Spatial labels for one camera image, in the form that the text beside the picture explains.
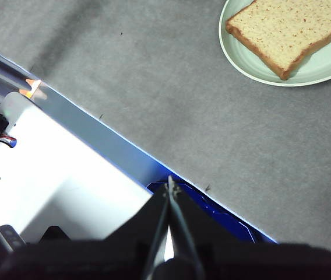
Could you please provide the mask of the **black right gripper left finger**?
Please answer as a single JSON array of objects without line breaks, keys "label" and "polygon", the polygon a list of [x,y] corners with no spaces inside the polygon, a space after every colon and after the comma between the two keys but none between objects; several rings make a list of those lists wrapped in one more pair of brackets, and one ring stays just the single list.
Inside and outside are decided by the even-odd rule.
[{"label": "black right gripper left finger", "polygon": [[145,279],[167,233],[168,209],[168,187],[162,185],[105,239],[25,245],[0,265],[0,279]]}]

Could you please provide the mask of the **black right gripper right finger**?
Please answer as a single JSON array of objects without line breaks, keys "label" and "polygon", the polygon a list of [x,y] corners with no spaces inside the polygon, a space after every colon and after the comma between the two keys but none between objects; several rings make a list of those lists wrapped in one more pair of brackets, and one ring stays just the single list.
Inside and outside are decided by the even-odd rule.
[{"label": "black right gripper right finger", "polygon": [[331,252],[306,244],[240,241],[170,180],[175,253],[200,279],[331,279]]}]

